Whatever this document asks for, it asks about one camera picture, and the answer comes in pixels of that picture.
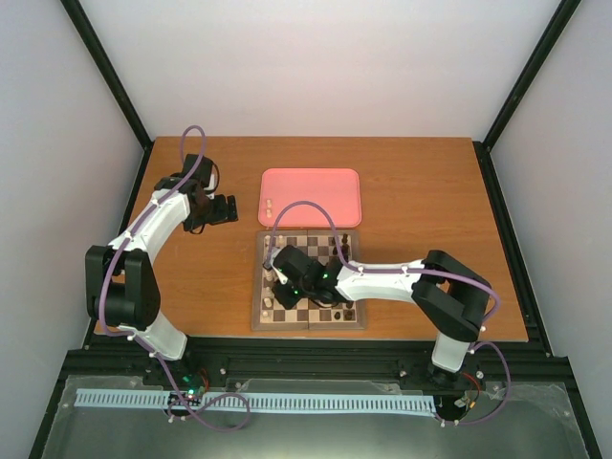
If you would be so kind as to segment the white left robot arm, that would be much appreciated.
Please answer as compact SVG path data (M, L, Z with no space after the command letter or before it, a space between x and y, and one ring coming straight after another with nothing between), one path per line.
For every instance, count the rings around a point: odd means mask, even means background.
M216 192L217 164L188 154L183 169L161 178L134 222L105 246L85 255L88 315L110 336L138 340L166 360L164 371L175 383L192 383L199 362L186 350L187 336L161 309L153 264L173 231L200 234L207 226L238 220L235 197Z

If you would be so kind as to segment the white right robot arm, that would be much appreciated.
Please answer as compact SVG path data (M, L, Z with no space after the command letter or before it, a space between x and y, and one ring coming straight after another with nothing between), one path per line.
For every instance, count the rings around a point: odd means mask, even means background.
M458 374L499 296L483 277L444 251L400 264L364 264L343 254L322 264L294 246L268 250L263 263L273 276L274 298L286 308L307 298L321 305L366 299L417 305L437 329L431 354L435 375Z

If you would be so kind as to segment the wooden chess board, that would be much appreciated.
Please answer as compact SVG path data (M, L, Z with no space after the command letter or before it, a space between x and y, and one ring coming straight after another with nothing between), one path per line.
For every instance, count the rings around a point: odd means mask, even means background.
M285 236L284 242L278 240L280 234ZM274 274L273 280L268 281L263 268L269 246L265 241L267 235L271 234L268 231L260 231L256 238L257 251L251 310L251 328L254 331L363 330L366 328L367 314L364 300L354 302L351 309L346 308L346 303L323 309L306 300L300 301L293 309L284 309L274 299L273 294L267 296L266 287L272 287L276 281ZM325 265L330 259L336 257L332 255L333 247L336 245L330 244L331 237L334 237L333 233L328 229L280 230L275 236L274 245L280 249L287 245L294 246ZM271 300L272 308L265 307L263 301L265 297ZM263 318L263 311L269 311L270 317ZM353 311L354 318L346 320L345 311ZM335 319L336 312L341 312L341 319Z

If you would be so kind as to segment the pink plastic tray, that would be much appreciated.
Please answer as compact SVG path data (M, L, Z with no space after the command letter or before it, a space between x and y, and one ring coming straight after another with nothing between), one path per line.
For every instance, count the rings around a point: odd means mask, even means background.
M272 208L266 207L272 200ZM269 168L261 178L258 221L273 226L280 211L297 201L313 202L326 210L338 228L361 223L359 173L351 168ZM273 213L268 218L266 210Z

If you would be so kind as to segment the black aluminium frame rail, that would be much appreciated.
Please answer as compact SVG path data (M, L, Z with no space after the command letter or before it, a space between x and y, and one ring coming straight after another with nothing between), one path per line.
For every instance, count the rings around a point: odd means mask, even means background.
M456 377L443 377L430 362L429 341L325 339L192 339L186 355L167 371L137 344L96 336L67 354L56 387L77 377L134 377L146 386L234 390L250 380L322 380L395 383L427 395L459 394L488 384L560 383L578 388L570 363L540 343L483 346L466 357Z

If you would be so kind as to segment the right black corner post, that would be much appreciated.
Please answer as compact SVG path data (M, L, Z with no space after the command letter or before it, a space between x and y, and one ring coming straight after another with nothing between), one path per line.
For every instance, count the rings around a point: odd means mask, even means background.
M580 0L562 0L558 3L555 12L536 42L534 49L482 141L483 148L487 153L491 153L497 144L521 100L526 96L580 3Z

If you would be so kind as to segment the black corner post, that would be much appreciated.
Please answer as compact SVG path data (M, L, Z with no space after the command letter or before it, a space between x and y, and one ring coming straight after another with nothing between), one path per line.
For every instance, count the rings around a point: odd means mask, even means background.
M482 141L483 148L487 153L491 153L497 144L521 100L526 96L580 3L580 0L562 0L558 3L555 12L536 42L534 49Z
M122 112L128 126L143 150L151 149L153 141L122 84L108 53L102 45L95 28L81 2L77 0L60 0L60 3L76 29L83 45L93 59L98 71Z

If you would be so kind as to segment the left black corner post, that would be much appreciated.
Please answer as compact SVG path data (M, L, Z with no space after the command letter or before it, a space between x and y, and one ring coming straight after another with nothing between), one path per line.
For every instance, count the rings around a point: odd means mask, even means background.
M77 0L60 0L60 3L76 29L83 45L93 59L98 71L122 112L128 126L143 150L151 149L153 141L122 84L108 53L102 45L95 28L81 2Z

